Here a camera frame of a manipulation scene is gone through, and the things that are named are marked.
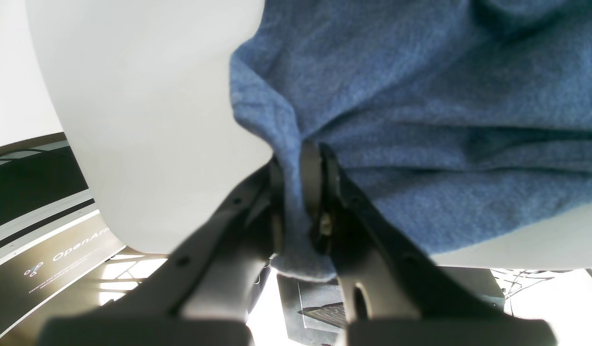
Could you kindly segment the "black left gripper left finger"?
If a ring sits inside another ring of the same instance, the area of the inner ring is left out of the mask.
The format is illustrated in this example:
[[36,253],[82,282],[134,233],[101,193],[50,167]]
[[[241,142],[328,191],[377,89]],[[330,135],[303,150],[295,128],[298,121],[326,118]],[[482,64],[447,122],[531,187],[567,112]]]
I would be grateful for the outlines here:
[[39,346],[253,346],[247,311],[276,254],[270,160],[243,180],[210,219],[151,276],[116,301],[52,318]]

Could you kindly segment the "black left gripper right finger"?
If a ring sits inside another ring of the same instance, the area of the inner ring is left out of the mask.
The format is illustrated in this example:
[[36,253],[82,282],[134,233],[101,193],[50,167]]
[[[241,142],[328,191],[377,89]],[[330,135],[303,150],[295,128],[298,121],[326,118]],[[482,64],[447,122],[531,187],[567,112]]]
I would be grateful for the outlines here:
[[[302,194],[311,218],[310,239],[331,259],[336,277],[351,270],[380,278],[381,270],[411,282],[408,265],[437,266],[402,232],[394,228],[345,175],[328,146],[305,142],[300,157]],[[511,317],[483,304],[485,317],[445,317],[427,308],[423,319],[391,322],[386,331],[364,328],[342,334],[345,346],[555,346],[556,337],[543,320]]]

